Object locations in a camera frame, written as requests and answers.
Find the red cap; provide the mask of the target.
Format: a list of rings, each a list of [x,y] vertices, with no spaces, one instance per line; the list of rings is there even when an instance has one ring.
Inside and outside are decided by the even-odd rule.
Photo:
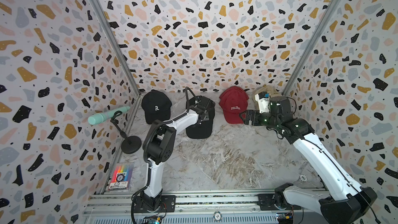
[[[240,87],[233,86],[225,90],[220,96],[219,105],[229,124],[243,124],[239,114],[247,110],[248,95]]]

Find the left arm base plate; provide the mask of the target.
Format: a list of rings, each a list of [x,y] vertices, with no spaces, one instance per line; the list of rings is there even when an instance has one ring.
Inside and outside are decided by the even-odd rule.
[[[176,196],[163,196],[159,195],[155,198],[149,197],[142,193],[134,198],[132,204],[132,210],[134,213],[158,213],[168,212],[172,213],[175,211]]]

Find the beige cap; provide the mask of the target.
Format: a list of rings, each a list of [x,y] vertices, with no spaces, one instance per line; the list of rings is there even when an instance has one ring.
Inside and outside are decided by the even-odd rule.
[[[257,101],[256,101],[256,99],[255,99],[255,96],[256,96],[257,94],[259,94],[260,92],[266,92],[266,93],[268,93],[270,98],[272,98],[272,97],[277,97],[277,96],[282,96],[282,94],[281,94],[280,92],[278,92],[278,91],[274,88],[274,86],[272,86],[272,85],[264,85],[264,86],[262,86],[262,87],[256,89],[256,90],[252,93],[252,100],[253,100],[253,102],[254,102],[254,104],[255,104],[255,106],[256,106],[257,108],[258,108],[258,104],[257,104]]]

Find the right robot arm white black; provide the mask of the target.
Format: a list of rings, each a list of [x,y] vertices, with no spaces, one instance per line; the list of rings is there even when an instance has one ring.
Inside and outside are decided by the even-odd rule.
[[[293,145],[311,164],[326,186],[314,191],[285,183],[274,191],[276,208],[300,206],[322,215],[330,224],[351,224],[372,209],[377,199],[371,187],[362,187],[322,144],[312,126],[302,118],[294,118],[290,98],[257,96],[258,110],[239,114],[245,125],[274,130]]]

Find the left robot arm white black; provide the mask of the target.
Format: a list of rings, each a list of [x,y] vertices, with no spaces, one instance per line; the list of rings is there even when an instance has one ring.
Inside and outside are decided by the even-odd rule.
[[[143,145],[146,183],[134,195],[149,211],[154,212],[161,205],[164,164],[173,153],[176,136],[190,126],[212,123],[214,108],[212,100],[201,96],[179,116],[166,121],[156,120],[151,125]]]

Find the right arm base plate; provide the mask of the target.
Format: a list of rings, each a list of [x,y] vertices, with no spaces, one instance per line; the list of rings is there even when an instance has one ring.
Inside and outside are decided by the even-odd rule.
[[[292,209],[296,211],[302,209],[300,206],[288,204],[283,195],[275,193],[258,194],[257,204],[262,211],[291,211]]]

